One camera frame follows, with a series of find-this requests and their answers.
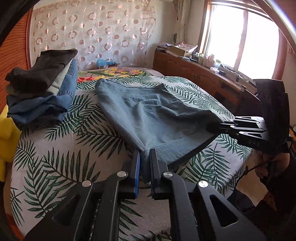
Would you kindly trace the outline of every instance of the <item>bed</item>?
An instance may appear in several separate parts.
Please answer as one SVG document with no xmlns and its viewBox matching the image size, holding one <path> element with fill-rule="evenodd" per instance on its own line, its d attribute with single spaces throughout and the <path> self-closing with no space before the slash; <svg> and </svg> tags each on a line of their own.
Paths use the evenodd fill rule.
<svg viewBox="0 0 296 241">
<path fill-rule="evenodd" d="M 233 118 L 207 92 L 181 77 L 162 76 L 143 68 L 79 72 L 76 95 L 63 123 L 21 134 L 12 170 L 11 206 L 15 222 L 24 235 L 76 183 L 104 180 L 121 170 L 123 162 L 131 158 L 132 147 L 108 122 L 96 99 L 97 79 L 114 77 L 133 86 L 164 83 L 186 104 L 210 109 L 223 120 Z M 223 134 L 176 172 L 187 181 L 206 180 L 228 197 L 250 154 L 250 148 Z M 150 189 L 141 184 L 136 200 L 122 201 L 119 240 L 171 240 L 168 201 L 155 201 L 149 195 Z"/>
</svg>

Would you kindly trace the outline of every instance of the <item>yellow object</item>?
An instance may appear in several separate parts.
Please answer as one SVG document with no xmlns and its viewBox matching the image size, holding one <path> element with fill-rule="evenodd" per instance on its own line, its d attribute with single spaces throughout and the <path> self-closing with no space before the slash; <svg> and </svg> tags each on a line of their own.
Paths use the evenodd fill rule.
<svg viewBox="0 0 296 241">
<path fill-rule="evenodd" d="M 5 182 L 6 162 L 12 162 L 20 138 L 20 130 L 7 118 L 8 106 L 0 114 L 0 181 Z"/>
</svg>

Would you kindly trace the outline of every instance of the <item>window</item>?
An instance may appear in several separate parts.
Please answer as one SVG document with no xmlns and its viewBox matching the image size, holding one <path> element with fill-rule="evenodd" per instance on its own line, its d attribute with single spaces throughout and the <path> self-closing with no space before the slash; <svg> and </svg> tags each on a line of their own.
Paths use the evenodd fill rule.
<svg viewBox="0 0 296 241">
<path fill-rule="evenodd" d="M 255 11 L 211 6 L 205 55 L 251 79 L 272 78 L 279 49 L 277 25 Z"/>
</svg>

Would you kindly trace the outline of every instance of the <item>human hand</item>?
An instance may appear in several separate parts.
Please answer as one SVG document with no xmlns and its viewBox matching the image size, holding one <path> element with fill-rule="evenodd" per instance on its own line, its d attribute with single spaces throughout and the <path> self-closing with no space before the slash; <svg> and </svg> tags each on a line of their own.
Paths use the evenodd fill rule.
<svg viewBox="0 0 296 241">
<path fill-rule="evenodd" d="M 255 155 L 255 166 L 263 164 L 264 162 L 270 159 L 270 155 L 264 154 L 262 151 L 254 150 Z M 276 171 L 275 176 L 280 175 L 286 170 L 290 163 L 290 154 L 289 153 L 279 153 L 275 156 L 275 158 L 271 161 L 276 162 Z M 267 164 L 258 167 L 255 169 L 255 173 L 259 178 L 264 178 L 268 176 Z"/>
</svg>

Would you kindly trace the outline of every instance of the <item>silver bolt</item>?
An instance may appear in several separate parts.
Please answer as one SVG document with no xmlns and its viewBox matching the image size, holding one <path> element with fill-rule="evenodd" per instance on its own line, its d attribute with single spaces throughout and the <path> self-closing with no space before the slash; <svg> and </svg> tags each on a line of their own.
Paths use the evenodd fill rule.
<svg viewBox="0 0 296 241">
<path fill-rule="evenodd" d="M 117 173 L 117 176 L 119 176 L 119 177 L 125 177 L 126 176 L 126 172 L 120 171 L 120 172 Z"/>
<path fill-rule="evenodd" d="M 173 174 L 171 172 L 164 172 L 163 176 L 166 177 L 166 178 L 170 178 L 170 177 L 173 176 Z"/>
<path fill-rule="evenodd" d="M 85 180 L 82 182 L 82 186 L 84 186 L 85 188 L 89 187 L 90 185 L 91 185 L 91 181 L 89 181 L 89 180 Z"/>
<path fill-rule="evenodd" d="M 198 182 L 198 185 L 199 185 L 201 188 L 206 188 L 209 184 L 208 184 L 206 181 L 199 181 L 199 182 Z"/>
</svg>

